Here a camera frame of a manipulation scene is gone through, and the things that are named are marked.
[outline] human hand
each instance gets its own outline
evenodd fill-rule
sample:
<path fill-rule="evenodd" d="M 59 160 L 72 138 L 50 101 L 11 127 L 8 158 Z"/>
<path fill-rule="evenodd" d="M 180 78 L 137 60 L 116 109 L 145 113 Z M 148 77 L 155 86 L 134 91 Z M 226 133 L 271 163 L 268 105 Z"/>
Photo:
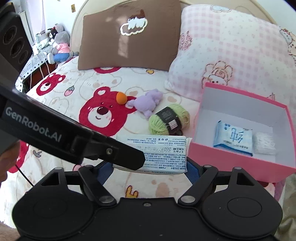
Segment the human hand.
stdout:
<path fill-rule="evenodd" d="M 7 171 L 12 168 L 20 154 L 20 142 L 14 143 L 0 156 L 0 187 L 1 183 L 7 179 Z"/>

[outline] pink checkered pillow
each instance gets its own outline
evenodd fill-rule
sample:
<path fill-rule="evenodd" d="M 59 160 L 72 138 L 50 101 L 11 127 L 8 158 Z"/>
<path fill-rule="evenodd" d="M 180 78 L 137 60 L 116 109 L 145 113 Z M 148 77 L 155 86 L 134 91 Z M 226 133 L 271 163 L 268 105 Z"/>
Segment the pink checkered pillow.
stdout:
<path fill-rule="evenodd" d="M 289 106 L 296 126 L 296 36 L 225 7 L 185 7 L 178 55 L 165 87 L 200 101 L 206 82 L 228 85 Z"/>

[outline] orange ball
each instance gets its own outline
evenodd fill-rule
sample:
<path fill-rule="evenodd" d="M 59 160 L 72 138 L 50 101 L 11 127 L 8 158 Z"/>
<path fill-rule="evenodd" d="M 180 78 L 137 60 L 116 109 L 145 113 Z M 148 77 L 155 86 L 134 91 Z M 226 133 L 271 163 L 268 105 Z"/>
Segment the orange ball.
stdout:
<path fill-rule="evenodd" d="M 116 102 L 118 104 L 125 104 L 128 101 L 128 97 L 122 93 L 122 92 L 118 92 L 116 95 Z"/>

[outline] beige headboard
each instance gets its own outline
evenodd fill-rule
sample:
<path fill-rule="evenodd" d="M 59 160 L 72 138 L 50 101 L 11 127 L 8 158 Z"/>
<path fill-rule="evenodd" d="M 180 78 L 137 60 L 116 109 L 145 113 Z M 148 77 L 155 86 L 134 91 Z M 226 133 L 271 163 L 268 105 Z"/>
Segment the beige headboard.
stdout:
<path fill-rule="evenodd" d="M 83 17 L 85 15 L 104 11 L 116 4 L 128 2 L 127 0 L 86 0 L 80 8 L 75 18 L 72 33 L 71 33 L 71 50 L 79 51 L 82 28 L 83 28 Z M 222 7 L 228 7 L 235 9 L 240 12 L 252 14 L 255 17 L 261 18 L 265 21 L 276 24 L 272 17 L 257 3 L 256 0 L 180 0 L 181 6 L 185 7 L 192 4 L 210 4 L 219 5 Z"/>

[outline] open box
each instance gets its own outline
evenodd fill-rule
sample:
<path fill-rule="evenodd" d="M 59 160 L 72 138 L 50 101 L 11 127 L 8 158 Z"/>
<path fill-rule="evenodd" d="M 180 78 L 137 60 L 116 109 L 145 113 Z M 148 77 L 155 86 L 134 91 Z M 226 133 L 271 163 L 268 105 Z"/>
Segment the open box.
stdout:
<path fill-rule="evenodd" d="M 218 121 L 273 133 L 276 155 L 247 156 L 213 147 Z M 188 156 L 199 165 L 220 171 L 242 167 L 256 180 L 275 183 L 296 172 L 296 139 L 286 105 L 228 86 L 207 83 L 198 111 Z"/>

